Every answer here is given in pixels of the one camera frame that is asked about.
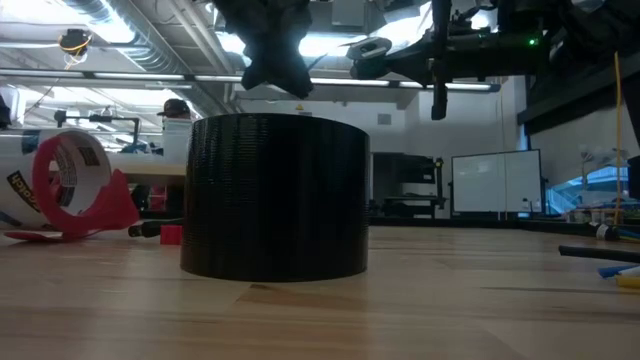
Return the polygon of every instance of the duct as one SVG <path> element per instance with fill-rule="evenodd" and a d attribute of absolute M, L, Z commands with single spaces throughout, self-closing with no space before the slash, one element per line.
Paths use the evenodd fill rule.
<path fill-rule="evenodd" d="M 120 50 L 143 70 L 165 74 L 192 72 L 130 0 L 60 1 L 78 14 L 89 16 L 91 18 L 90 24 L 87 24 L 89 27 L 112 22 L 112 13 L 115 11 L 129 30 L 136 34 L 132 45 L 147 47 L 146 49 Z M 215 97 L 208 94 L 202 85 L 195 85 L 192 90 L 175 90 L 175 93 L 193 102 L 204 116 L 233 112 L 228 104 L 216 99 L 223 97 L 224 85 L 216 86 L 216 90 L 220 95 Z"/>

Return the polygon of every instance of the black cylinder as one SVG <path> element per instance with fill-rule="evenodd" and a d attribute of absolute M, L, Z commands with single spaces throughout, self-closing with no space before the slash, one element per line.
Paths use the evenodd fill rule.
<path fill-rule="evenodd" d="M 195 122 L 182 269 L 309 281 L 367 266 L 369 136 L 332 120 L 233 114 Z"/>

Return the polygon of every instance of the tape roll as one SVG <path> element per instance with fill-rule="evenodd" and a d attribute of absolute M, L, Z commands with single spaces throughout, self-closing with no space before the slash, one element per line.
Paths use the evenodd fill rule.
<path fill-rule="evenodd" d="M 367 265 L 369 137 L 336 121 L 234 114 L 193 126 L 181 266 L 307 281 Z"/>
<path fill-rule="evenodd" d="M 3 131 L 0 181 L 4 229 L 80 235 L 137 219 L 124 175 L 112 175 L 100 142 L 81 130 Z"/>

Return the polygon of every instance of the wooden tabletop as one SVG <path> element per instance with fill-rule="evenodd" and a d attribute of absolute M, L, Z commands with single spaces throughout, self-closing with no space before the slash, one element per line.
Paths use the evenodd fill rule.
<path fill-rule="evenodd" d="M 290 284 L 190 275 L 148 240 L 0 240 L 0 359 L 640 358 L 640 291 L 600 279 L 614 262 L 557 254 L 595 241 L 370 232 L 366 273 Z"/>

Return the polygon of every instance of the ceiling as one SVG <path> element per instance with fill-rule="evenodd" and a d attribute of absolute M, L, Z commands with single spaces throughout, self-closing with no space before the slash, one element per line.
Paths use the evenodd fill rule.
<path fill-rule="evenodd" d="M 65 58 L 64 53 L 55 45 L 58 37 L 64 34 L 69 28 L 80 28 L 89 30 L 87 19 L 78 15 L 73 10 L 60 6 L 59 2 L 63 0 L 30 0 L 26 5 L 24 0 L 2 0 L 0 2 L 0 42 L 12 42 L 22 44 L 18 46 L 2 46 L 0 47 L 0 67 L 12 68 L 37 68 L 37 69 L 64 69 L 69 63 L 69 57 Z M 174 0 L 104 0 L 107 3 L 123 3 L 129 2 L 134 5 L 139 13 L 150 25 L 145 31 L 149 33 L 157 33 L 162 41 L 169 46 L 179 60 L 186 65 L 192 73 L 220 74 L 220 67 L 216 67 L 211 61 L 211 49 L 206 47 L 203 49 L 194 41 L 184 26 L 179 21 L 174 12 L 171 11 L 169 1 Z M 346 2 L 358 3 L 359 0 L 342 0 Z M 221 16 L 215 16 L 214 13 L 207 10 L 206 1 L 196 1 L 193 6 L 199 17 L 204 21 L 206 31 L 212 39 L 220 41 L 223 48 L 231 50 L 223 52 L 223 56 L 231 65 L 226 73 L 241 74 L 244 70 L 247 59 L 244 58 L 237 49 L 237 39 L 233 36 L 223 33 L 224 19 Z M 472 6 L 473 0 L 455 0 L 454 8 L 465 10 Z M 312 26 L 310 37 L 306 45 L 306 52 L 309 55 L 306 58 L 308 62 L 316 59 L 317 55 L 329 51 L 330 54 L 344 52 L 346 49 L 336 48 L 340 41 L 348 41 L 356 36 L 363 36 L 376 30 L 384 25 L 384 19 L 380 12 L 380 4 L 366 2 L 363 11 L 355 12 L 356 17 L 360 16 L 362 20 L 355 21 L 357 26 L 335 26 L 332 23 L 332 3 L 330 2 L 312 2 L 310 5 L 314 25 Z M 193 17 L 189 15 L 182 7 L 181 13 L 189 20 L 193 32 L 196 32 L 196 25 Z M 74 65 L 73 70 L 90 71 L 117 71 L 117 72 L 141 72 L 144 71 L 138 64 L 134 63 L 121 48 L 114 47 L 100 38 L 94 32 L 96 38 L 89 49 L 84 62 Z M 331 78 L 349 78 L 349 69 L 351 61 L 344 56 L 326 56 L 312 70 L 314 77 L 331 77 Z M 27 127 L 52 126 L 52 114 L 55 109 L 68 109 L 70 111 L 79 111 L 80 113 L 101 112 L 105 107 L 109 107 L 112 111 L 118 111 L 118 114 L 128 114 L 126 116 L 137 116 L 142 119 L 143 132 L 160 132 L 162 129 L 161 119 L 155 114 L 161 111 L 164 101 L 171 97 L 180 97 L 171 90 L 151 90 L 147 86 L 151 85 L 144 82 L 110 82 L 104 80 L 82 81 L 82 82 L 63 82 L 54 79 L 38 79 L 38 78 L 0 78 L 3 84 L 11 84 L 22 89 L 24 96 L 27 98 L 27 108 L 32 106 L 38 100 L 41 100 L 41 106 L 31 109 L 24 118 Z M 234 95 L 230 95 L 230 91 L 235 89 L 235 93 L 239 98 L 246 99 L 269 99 L 273 92 L 268 91 L 264 87 L 244 91 L 241 87 L 224 87 L 221 85 L 205 85 L 204 88 L 207 96 L 215 101 L 228 103 L 233 99 Z M 416 90 L 381 90 L 361 88 L 357 92 L 347 91 L 342 88 L 323 87 L 312 95 L 315 101 L 336 101 L 339 94 L 340 101 L 370 101 L 370 102 L 396 102 L 406 103 L 407 96 L 415 94 Z M 236 111 L 237 104 L 227 104 L 227 111 Z M 117 125 L 114 123 L 113 128 L 120 131 L 131 131 L 131 125 L 128 122 L 121 122 Z M 142 137 L 147 141 L 153 141 L 153 136 Z"/>

